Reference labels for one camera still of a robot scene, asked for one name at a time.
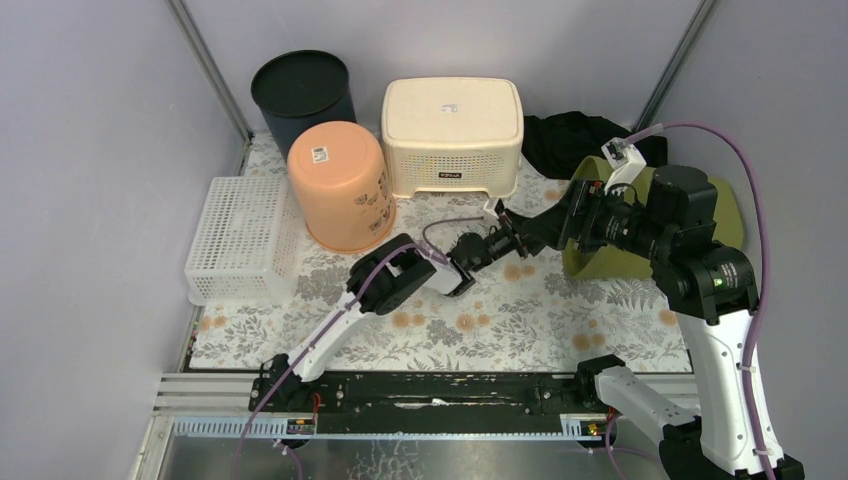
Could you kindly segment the green ribbed waste bin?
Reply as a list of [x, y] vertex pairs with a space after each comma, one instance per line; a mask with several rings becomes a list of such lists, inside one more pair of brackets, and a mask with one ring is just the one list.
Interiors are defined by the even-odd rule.
[[[573, 180], [607, 180], [612, 167], [603, 157], [587, 156], [576, 169]], [[730, 184], [715, 176], [708, 180], [717, 189], [714, 212], [714, 239], [737, 249], [743, 246], [745, 231], [741, 211]], [[580, 253], [570, 240], [562, 252], [563, 269], [567, 276], [579, 280], [649, 279], [649, 261], [635, 254], [604, 246], [593, 253]]]

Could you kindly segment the cream perforated plastic basket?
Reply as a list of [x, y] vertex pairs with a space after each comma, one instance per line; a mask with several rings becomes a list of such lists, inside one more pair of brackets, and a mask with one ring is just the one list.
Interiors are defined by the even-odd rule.
[[386, 90], [381, 140], [393, 193], [483, 192], [517, 188], [524, 137], [515, 84], [484, 77], [398, 79]]

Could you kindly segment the orange bucket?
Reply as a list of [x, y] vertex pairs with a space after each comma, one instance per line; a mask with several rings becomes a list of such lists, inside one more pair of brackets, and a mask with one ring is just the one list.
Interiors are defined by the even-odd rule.
[[391, 233], [396, 202], [381, 146], [367, 129], [318, 124], [297, 137], [286, 161], [308, 232], [321, 247], [359, 253]]

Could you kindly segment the dark blue cylindrical bin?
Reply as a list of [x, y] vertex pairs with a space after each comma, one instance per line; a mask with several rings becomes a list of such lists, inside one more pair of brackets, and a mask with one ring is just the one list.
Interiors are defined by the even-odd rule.
[[357, 121], [349, 69], [329, 52], [297, 50], [277, 56], [254, 74], [250, 94], [282, 156], [313, 126]]

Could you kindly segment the white perforated basket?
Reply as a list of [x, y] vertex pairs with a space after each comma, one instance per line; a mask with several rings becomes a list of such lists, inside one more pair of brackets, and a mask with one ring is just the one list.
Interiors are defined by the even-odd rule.
[[304, 234], [286, 177], [214, 178], [184, 267], [188, 300], [196, 306], [290, 301]]

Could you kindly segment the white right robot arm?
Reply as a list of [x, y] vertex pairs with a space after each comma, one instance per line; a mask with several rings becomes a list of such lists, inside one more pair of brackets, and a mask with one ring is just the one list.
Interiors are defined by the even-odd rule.
[[801, 479], [770, 429], [753, 341], [760, 293], [747, 256], [714, 237], [718, 192], [693, 167], [665, 166], [645, 203], [608, 182], [578, 180], [543, 213], [522, 219], [518, 237], [563, 250], [613, 246], [649, 262], [677, 315], [697, 384], [692, 413], [658, 393], [612, 355], [581, 362], [575, 402], [626, 417], [658, 447], [672, 479]]

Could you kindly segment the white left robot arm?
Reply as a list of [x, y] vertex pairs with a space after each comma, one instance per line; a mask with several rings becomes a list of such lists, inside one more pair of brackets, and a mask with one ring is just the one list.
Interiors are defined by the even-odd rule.
[[526, 258], [543, 248], [539, 239], [505, 219], [485, 236], [461, 235], [445, 256], [425, 249], [408, 234], [392, 238], [351, 267], [331, 313], [304, 340], [260, 368], [266, 389], [258, 389], [255, 397], [268, 397], [288, 411], [301, 409], [310, 397], [307, 384], [324, 374], [366, 320], [393, 312], [422, 288], [460, 296], [476, 283], [475, 272], [511, 252]]

